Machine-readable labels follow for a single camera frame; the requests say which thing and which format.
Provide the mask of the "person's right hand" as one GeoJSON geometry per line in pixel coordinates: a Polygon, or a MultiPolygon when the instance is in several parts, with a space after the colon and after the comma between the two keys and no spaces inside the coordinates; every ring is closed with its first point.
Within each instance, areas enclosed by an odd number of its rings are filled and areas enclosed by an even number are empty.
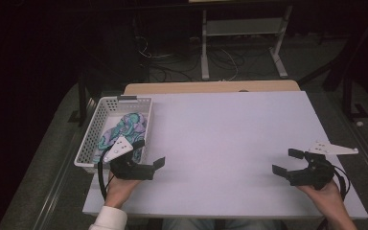
{"type": "Polygon", "coordinates": [[[345,211],[339,189],[333,180],[321,190],[315,190],[312,186],[297,186],[297,189],[305,193],[325,216],[345,211]]]}

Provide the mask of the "white metal stand frame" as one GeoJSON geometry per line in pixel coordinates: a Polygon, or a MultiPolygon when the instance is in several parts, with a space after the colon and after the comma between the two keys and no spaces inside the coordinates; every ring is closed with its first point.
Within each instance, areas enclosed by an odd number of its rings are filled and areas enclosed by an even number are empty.
{"type": "Polygon", "coordinates": [[[282,17],[208,20],[207,11],[202,12],[201,37],[201,79],[210,79],[207,56],[207,38],[209,36],[225,35],[276,35],[276,43],[269,49],[270,56],[281,79],[288,77],[287,70],[280,58],[279,52],[288,27],[293,7],[287,6],[282,17]]]}

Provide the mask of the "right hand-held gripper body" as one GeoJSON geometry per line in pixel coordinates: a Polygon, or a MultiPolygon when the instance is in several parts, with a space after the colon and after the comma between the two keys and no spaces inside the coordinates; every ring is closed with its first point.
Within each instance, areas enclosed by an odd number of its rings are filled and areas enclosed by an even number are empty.
{"type": "Polygon", "coordinates": [[[346,148],[331,143],[316,141],[304,153],[305,157],[303,159],[308,162],[308,166],[303,170],[287,173],[287,180],[291,186],[312,186],[315,190],[321,190],[336,175],[341,188],[350,188],[350,183],[346,182],[337,172],[339,168],[328,161],[327,156],[358,154],[357,148],[346,148]]]}

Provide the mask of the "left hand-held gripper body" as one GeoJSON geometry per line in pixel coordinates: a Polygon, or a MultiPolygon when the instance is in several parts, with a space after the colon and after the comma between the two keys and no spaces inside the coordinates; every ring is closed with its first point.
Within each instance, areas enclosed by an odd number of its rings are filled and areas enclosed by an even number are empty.
{"type": "Polygon", "coordinates": [[[125,138],[120,138],[103,161],[110,166],[112,173],[119,179],[153,180],[154,166],[136,163],[133,160],[133,153],[136,150],[125,138]]]}

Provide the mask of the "purple and teal patterned cloth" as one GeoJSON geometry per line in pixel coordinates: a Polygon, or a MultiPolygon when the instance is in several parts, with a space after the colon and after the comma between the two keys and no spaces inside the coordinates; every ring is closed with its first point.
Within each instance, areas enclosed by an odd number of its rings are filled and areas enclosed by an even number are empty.
{"type": "Polygon", "coordinates": [[[93,162],[99,163],[100,158],[106,158],[120,138],[125,138],[132,146],[145,139],[148,121],[142,113],[132,112],[124,115],[112,128],[108,129],[98,142],[98,152],[93,156],[93,162]]]}

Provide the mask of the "white board table cover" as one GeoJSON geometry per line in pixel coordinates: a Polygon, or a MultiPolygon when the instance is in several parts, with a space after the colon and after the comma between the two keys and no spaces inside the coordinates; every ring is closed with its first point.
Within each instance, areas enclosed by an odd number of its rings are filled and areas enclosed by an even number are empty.
{"type": "Polygon", "coordinates": [[[148,94],[145,161],[165,158],[123,209],[132,217],[317,218],[311,200],[282,177],[328,137],[303,91],[148,94]]]}

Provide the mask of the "black metal stand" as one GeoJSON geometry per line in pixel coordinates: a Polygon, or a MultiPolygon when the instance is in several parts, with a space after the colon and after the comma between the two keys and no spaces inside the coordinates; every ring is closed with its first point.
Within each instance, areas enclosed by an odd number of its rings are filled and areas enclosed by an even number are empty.
{"type": "Polygon", "coordinates": [[[69,123],[78,123],[81,127],[87,117],[87,74],[81,72],[78,78],[79,110],[73,111],[69,123]]]}
{"type": "Polygon", "coordinates": [[[368,118],[368,113],[360,103],[353,103],[353,80],[345,78],[343,81],[342,111],[349,121],[368,118]]]}

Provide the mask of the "person's left hand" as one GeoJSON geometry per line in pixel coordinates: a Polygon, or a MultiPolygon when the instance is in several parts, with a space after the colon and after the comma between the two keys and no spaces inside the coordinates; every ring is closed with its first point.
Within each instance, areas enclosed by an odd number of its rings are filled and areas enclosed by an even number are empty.
{"type": "Polygon", "coordinates": [[[141,180],[123,180],[117,178],[112,172],[109,173],[108,190],[104,205],[112,208],[121,209],[129,199],[133,190],[141,180]]]}

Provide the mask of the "white perforated plastic basket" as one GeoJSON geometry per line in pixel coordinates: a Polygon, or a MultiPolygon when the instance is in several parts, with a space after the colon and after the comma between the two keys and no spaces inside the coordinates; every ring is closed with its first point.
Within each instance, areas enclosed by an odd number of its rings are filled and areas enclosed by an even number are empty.
{"type": "Polygon", "coordinates": [[[146,97],[117,96],[103,97],[99,100],[89,126],[80,144],[74,164],[88,173],[97,171],[97,164],[93,162],[93,156],[98,152],[98,142],[103,134],[114,127],[121,118],[132,112],[139,112],[147,119],[147,130],[144,141],[150,142],[152,100],[146,97]]]}

